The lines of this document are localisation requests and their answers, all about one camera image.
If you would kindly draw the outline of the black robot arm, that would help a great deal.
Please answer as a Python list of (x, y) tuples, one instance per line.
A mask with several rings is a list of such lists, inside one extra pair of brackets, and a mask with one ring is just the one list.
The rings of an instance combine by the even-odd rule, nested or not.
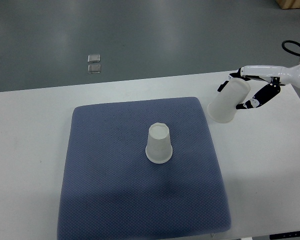
[(267, 84), (262, 87), (254, 96), (245, 103), (236, 105), (237, 110), (259, 108), (273, 99), (281, 91), (281, 87), (292, 85), (300, 89), (300, 64), (293, 67), (274, 66), (274, 65), (246, 65), (239, 68), (236, 72), (228, 75), (228, 80), (219, 86), (218, 92), (230, 82), (238, 78), (244, 81), (265, 81)]

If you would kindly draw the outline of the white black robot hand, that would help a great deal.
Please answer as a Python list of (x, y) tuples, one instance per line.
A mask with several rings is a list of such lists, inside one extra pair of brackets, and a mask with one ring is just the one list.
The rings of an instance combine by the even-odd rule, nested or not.
[(283, 85), (291, 84), (300, 89), (300, 64), (293, 67), (274, 65), (246, 65), (228, 75), (228, 80), (221, 84), (217, 91), (221, 92), (233, 78), (250, 81), (251, 79), (264, 80), (269, 84), (261, 88), (251, 99), (236, 105), (237, 110), (255, 109), (262, 107), (272, 100), (281, 91), (279, 84), (270, 83), (274, 78), (279, 78)]

